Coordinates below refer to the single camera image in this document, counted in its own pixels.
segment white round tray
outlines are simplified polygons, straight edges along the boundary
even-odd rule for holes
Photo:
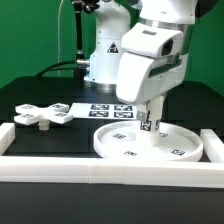
[[[159,146],[150,147],[148,139],[138,138],[139,121],[105,125],[94,134],[94,149],[103,158],[148,161],[199,161],[203,143],[185,128],[161,123]]]

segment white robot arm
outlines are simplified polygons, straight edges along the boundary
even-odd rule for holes
[[[185,76],[197,0],[142,0],[140,22],[122,38],[120,101],[139,105],[179,85]]]

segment white puzzle piece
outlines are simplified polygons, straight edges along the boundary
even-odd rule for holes
[[[16,112],[20,115],[15,116],[17,123],[31,125],[39,122],[40,130],[48,130],[50,121],[64,124],[73,119],[73,116],[66,113],[69,106],[62,103],[56,103],[46,108],[39,108],[30,104],[17,106]]]

